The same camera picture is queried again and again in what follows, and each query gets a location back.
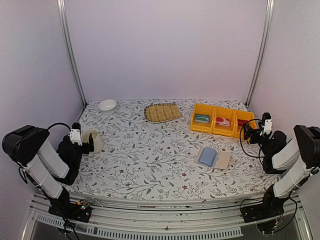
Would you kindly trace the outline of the red cards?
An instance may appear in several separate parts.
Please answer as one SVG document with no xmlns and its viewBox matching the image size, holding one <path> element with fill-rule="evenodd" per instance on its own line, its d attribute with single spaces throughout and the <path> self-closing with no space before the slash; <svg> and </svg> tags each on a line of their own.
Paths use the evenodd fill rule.
<svg viewBox="0 0 320 240">
<path fill-rule="evenodd" d="M 242 127 L 245 123 L 247 123 L 248 121 L 247 120 L 244 120 L 244 119 L 238 119 L 237 120 L 237 125 L 238 127 Z"/>
</svg>

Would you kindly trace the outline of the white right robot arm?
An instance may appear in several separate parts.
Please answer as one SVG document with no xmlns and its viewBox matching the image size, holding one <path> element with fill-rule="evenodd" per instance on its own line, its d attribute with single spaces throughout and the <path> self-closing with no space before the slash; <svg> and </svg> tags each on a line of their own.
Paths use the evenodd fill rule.
<svg viewBox="0 0 320 240">
<path fill-rule="evenodd" d="M 245 123 L 240 133 L 244 140 L 258 144 L 266 174 L 284 174 L 266 190 L 262 200 L 265 208 L 276 208 L 281 207 L 291 192 L 301 188 L 320 169 L 320 128 L 296 125 L 294 136 L 287 140 L 284 132 L 266 133 L 265 127 L 262 125 L 254 129 Z"/>
</svg>

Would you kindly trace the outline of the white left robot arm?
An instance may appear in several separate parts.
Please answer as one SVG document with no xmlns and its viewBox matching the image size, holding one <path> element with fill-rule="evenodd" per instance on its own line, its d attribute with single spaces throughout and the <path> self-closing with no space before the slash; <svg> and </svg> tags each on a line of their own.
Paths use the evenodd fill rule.
<svg viewBox="0 0 320 240">
<path fill-rule="evenodd" d="M 46 195 L 51 205 L 61 212 L 72 207 L 71 186 L 78 174 L 82 156 L 94 152 L 94 136 L 82 140 L 80 125 L 75 123 L 68 135 L 54 149 L 48 128 L 23 126 L 6 134 L 3 151 L 19 166 L 24 175 Z"/>
</svg>

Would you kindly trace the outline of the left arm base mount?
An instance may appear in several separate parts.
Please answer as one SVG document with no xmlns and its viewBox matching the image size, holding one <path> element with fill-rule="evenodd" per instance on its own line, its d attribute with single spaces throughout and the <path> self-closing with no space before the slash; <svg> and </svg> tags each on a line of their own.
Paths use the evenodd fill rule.
<svg viewBox="0 0 320 240">
<path fill-rule="evenodd" d="M 92 208 L 90 206 L 83 208 L 81 204 L 72 203 L 68 191 L 62 192 L 58 198 L 48 197 L 48 200 L 50 202 L 48 212 L 52 215 L 83 223 L 88 223 L 91 218 Z"/>
</svg>

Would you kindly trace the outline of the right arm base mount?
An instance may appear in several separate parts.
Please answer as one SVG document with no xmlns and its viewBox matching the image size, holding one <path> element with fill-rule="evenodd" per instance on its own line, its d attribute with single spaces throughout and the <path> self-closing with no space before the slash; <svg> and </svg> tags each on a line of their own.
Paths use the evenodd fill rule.
<svg viewBox="0 0 320 240">
<path fill-rule="evenodd" d="M 265 220 L 282 215 L 284 213 L 284 203 L 288 199 L 288 197 L 279 198 L 271 192 L 266 192 L 262 200 L 251 198 L 242 200 L 239 210 L 245 223 Z M 257 204 L 244 205 L 246 201 L 254 201 L 257 202 Z"/>
</svg>

